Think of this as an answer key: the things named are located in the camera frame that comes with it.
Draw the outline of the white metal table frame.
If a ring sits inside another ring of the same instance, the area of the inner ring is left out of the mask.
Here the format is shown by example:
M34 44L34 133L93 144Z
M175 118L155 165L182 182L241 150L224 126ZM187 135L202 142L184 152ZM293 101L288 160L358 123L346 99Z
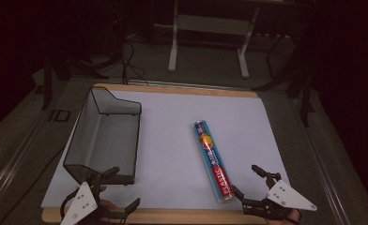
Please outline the white metal table frame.
M237 56L241 77L243 79L248 79L250 77L250 73L248 70L245 53L247 51L250 38L253 34L253 29L260 11L260 7L256 7L253 10L251 13L251 18L248 21L180 14L178 12L178 7L179 0L174 0L173 38L169 56L168 71L176 71L178 31L189 30L244 36L243 44L237 49Z

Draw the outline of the black stand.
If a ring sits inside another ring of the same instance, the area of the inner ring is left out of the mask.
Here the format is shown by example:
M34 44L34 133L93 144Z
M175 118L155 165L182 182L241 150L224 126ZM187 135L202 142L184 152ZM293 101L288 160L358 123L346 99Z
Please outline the black stand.
M69 66L73 66L91 77L107 79L107 76L101 75L98 69L107 68L114 62L114 59L110 58L96 65L87 65L67 52L46 46L43 52L43 84L38 86L43 95L42 110L47 109L53 99L53 74L59 80L67 81L70 78Z
M309 126L308 113L311 107L310 97L314 76L314 66L285 66L277 77L266 84L253 87L254 91L267 91L281 83L290 82L285 93L289 98L301 95L300 119L305 127Z

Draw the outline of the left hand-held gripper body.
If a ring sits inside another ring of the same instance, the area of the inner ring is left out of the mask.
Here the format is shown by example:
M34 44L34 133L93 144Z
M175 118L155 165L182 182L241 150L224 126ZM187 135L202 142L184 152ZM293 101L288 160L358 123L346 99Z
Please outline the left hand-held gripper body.
M114 211L100 199L100 183L97 177L80 185L60 225L118 225L126 221L125 213Z

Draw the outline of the metal floor rail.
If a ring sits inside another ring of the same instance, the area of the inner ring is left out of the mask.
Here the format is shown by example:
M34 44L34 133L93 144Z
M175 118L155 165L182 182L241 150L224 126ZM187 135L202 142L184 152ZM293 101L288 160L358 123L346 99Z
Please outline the metal floor rail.
M335 218L336 224L350 225L349 218L344 210L336 187L330 178L329 171L327 170L327 167L322 158L321 148L317 144L316 138L311 128L305 127L302 119L300 118L300 102L296 98L290 98L288 101L294 115L297 118L298 124L300 125L301 130L305 135L306 141L312 154L317 177L319 179L321 187L324 190L325 196L330 205L330 211L332 212Z
M0 200L3 198L23 161L30 157L29 150L44 116L7 118L0 124Z

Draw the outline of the black floor socket frame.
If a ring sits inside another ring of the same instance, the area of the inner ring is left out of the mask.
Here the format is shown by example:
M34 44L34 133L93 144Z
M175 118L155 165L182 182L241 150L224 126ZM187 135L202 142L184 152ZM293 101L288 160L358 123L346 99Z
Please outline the black floor socket frame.
M52 110L48 119L49 122L68 122L71 112L66 110Z

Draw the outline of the person's right hand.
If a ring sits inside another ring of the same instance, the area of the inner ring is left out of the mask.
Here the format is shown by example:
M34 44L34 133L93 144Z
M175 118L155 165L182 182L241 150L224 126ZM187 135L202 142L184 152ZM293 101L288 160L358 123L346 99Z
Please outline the person's right hand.
M267 225L299 225L301 214L299 210L292 209L283 220L266 219Z

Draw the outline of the white table mat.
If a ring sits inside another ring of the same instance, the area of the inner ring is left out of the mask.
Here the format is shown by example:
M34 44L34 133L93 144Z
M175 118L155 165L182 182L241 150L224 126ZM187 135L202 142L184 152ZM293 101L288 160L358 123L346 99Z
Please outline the white table mat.
M143 209L221 209L192 125L204 120L230 181L248 197L268 189L252 165L285 174L263 101L255 93L200 90L166 94L118 91L141 103L135 181L109 186L102 198L120 205L135 199Z

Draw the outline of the black wire mesh basket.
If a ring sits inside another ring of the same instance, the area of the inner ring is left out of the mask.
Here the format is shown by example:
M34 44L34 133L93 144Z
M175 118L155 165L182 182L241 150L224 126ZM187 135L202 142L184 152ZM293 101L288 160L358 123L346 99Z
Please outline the black wire mesh basket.
M117 185L135 180L142 105L91 88L73 130L63 166L78 183L118 167Z

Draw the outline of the person's left hand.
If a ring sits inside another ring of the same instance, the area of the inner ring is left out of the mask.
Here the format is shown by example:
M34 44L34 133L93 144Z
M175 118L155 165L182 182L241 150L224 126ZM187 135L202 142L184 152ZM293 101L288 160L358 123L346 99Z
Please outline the person's left hand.
M101 186L100 187L100 192L103 192L107 189L106 186ZM116 210L117 206L108 200L100 200L100 205L106 207L109 210ZM108 217L100 217L99 221L103 221L103 222L110 222L111 220Z

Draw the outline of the blue and red plastic wrap roll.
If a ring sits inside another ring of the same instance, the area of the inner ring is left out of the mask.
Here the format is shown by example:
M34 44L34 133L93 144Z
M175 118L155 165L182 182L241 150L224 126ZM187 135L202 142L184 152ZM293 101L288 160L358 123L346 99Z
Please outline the blue and red plastic wrap roll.
M225 203L233 197L234 192L207 122L196 121L192 127L217 201Z

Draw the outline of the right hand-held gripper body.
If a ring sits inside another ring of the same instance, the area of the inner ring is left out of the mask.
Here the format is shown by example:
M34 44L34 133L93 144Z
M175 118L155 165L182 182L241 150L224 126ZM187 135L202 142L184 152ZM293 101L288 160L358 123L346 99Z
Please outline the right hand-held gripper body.
M265 177L268 192L263 200L246 199L241 202L245 215L257 216L270 220L283 220L292 209L316 211L317 206L293 189L281 175L267 172Z

